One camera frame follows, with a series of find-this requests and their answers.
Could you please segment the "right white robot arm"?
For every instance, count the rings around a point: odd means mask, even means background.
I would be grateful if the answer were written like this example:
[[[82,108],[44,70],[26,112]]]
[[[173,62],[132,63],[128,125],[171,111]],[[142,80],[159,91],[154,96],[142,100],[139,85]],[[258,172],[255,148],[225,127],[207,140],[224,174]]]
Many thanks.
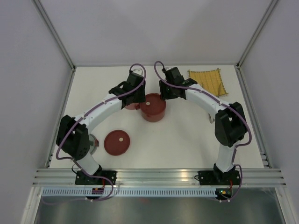
[[[243,146],[245,134],[250,134],[244,110],[239,102],[221,101],[205,90],[192,78],[185,79],[177,67],[162,68],[165,77],[160,78],[159,88],[163,100],[182,98],[204,109],[214,121],[214,134],[219,142],[218,158],[212,171],[199,171],[202,185],[240,185],[242,175],[235,165],[238,147]]]

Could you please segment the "red lid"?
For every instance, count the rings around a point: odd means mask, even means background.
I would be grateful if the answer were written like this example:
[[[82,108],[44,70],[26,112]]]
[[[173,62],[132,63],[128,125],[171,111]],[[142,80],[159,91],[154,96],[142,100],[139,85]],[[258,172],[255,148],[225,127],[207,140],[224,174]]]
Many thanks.
[[[145,102],[139,104],[142,115],[145,117],[162,117],[165,115],[167,103],[160,94],[150,93],[145,96]]]
[[[119,156],[128,150],[130,137],[123,130],[111,131],[104,139],[104,149],[112,156]]]

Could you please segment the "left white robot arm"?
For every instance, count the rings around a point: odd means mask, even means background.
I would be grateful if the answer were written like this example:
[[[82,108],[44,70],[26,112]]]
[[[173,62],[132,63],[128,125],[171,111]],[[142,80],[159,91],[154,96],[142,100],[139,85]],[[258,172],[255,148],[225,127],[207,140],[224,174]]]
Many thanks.
[[[102,185],[113,182],[102,174],[102,167],[90,153],[90,132],[115,112],[132,103],[145,101],[145,76],[132,70],[126,81],[109,90],[103,100],[84,113],[62,117],[58,129],[56,145],[63,150],[76,165],[77,184]]]

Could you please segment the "red steel bowl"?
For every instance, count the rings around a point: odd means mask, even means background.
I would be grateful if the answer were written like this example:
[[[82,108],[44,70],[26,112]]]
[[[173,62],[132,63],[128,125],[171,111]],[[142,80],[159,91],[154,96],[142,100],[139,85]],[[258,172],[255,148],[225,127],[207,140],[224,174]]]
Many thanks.
[[[165,116],[166,105],[140,105],[141,116],[148,122],[158,122]]]
[[[139,108],[140,108],[139,103],[131,103],[131,104],[125,106],[125,109],[127,109],[127,110],[138,110]]]

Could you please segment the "metal tongs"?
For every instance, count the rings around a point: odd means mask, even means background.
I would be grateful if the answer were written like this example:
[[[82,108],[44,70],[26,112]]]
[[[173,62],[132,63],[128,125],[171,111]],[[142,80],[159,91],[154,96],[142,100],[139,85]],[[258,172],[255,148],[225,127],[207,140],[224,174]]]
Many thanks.
[[[213,93],[216,97],[219,97],[221,95],[221,86],[222,86],[222,84],[220,83],[213,90]],[[214,123],[214,121],[215,121],[215,119],[212,118],[211,114],[208,114],[208,119],[209,119],[210,124]]]

